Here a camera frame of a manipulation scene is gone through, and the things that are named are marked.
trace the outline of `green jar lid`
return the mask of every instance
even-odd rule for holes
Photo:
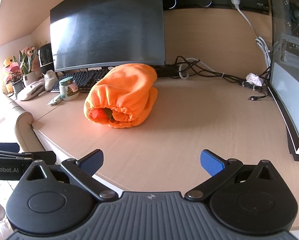
[[[59,81],[59,85],[60,86],[67,86],[67,85],[72,84],[73,81],[74,81],[73,77],[64,78],[61,81]]]

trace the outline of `potted plant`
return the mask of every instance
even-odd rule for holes
[[[19,64],[19,68],[23,73],[23,82],[27,87],[29,84],[37,81],[36,73],[32,71],[32,64],[35,56],[37,55],[37,49],[32,48],[27,52],[19,51],[19,60],[13,56],[14,62]]]
[[[19,65],[17,62],[11,63],[7,68],[5,68],[9,75],[6,78],[5,83],[11,83],[15,96],[22,91],[24,84],[22,82],[22,72],[20,71]]]

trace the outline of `computer monitor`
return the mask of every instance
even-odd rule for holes
[[[50,30],[56,72],[165,63],[162,0],[64,0]]]
[[[286,123],[290,153],[299,161],[299,0],[271,0],[271,6],[269,89]]]

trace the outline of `beige chair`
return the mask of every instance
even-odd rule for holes
[[[20,146],[21,152],[44,151],[42,144],[37,139],[32,129],[33,115],[25,111],[14,100],[7,96],[5,103],[5,120],[8,126],[14,131],[16,142]]]

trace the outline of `black monitor screen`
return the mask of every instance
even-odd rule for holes
[[[164,65],[162,0],[64,0],[51,10],[55,71]]]

